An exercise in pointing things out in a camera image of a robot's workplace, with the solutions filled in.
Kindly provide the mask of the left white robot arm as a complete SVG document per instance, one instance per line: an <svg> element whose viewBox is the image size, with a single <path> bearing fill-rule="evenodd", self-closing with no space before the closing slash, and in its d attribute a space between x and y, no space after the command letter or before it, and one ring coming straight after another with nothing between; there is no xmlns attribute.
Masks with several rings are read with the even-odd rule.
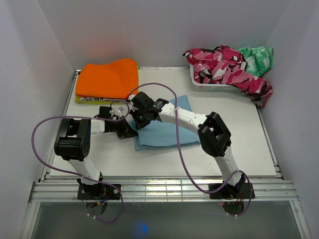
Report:
<svg viewBox="0 0 319 239"><path fill-rule="evenodd" d="M63 118L54 144L55 154L81 174L78 183L95 199L105 195L106 187L97 182L103 180L103 175L88 157L91 135L106 132L116 133L120 139L138 135L123 116L116 115L111 107L101 106L93 119Z"/></svg>

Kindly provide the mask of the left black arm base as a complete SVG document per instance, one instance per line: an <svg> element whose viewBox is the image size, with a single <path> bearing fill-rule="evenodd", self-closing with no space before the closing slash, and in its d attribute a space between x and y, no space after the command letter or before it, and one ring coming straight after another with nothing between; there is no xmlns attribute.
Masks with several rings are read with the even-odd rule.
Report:
<svg viewBox="0 0 319 239"><path fill-rule="evenodd" d="M86 185L81 184L78 188L77 199L78 200L97 200L101 201L104 199L108 200L119 200L120 194L119 190L121 188L121 184L115 184L115 189L112 186L105 184L94 184L94 185Z"/></svg>

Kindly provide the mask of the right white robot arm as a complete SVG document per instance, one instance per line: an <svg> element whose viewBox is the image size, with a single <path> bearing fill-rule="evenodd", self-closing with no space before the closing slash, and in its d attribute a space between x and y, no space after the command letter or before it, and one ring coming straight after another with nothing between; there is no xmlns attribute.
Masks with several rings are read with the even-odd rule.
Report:
<svg viewBox="0 0 319 239"><path fill-rule="evenodd" d="M171 123L198 135L203 151L212 156L223 176L224 194L231 198L243 192L245 175L239 171L231 150L231 133L218 113L197 114L170 103L164 99L154 101L144 92L129 96L137 129L142 129L152 121Z"/></svg>

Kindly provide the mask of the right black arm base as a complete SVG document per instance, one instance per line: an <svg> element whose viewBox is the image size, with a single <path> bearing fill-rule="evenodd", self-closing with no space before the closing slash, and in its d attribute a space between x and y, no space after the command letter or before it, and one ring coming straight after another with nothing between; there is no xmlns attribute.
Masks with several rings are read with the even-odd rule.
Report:
<svg viewBox="0 0 319 239"><path fill-rule="evenodd" d="M236 191L235 188L231 185L226 184L218 192L210 194L210 199L255 199L254 189L252 184L244 183L239 191Z"/></svg>

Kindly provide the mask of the light blue trousers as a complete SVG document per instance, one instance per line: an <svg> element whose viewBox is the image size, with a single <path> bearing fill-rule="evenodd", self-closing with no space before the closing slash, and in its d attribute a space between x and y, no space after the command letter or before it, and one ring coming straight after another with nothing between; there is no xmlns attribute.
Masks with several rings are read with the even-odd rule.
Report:
<svg viewBox="0 0 319 239"><path fill-rule="evenodd" d="M134 121L130 121L129 125L138 133L135 137L135 151L177 147L174 124L152 121L142 129L136 129ZM186 146L200 143L198 135L182 127L179 127L179 141Z"/></svg>

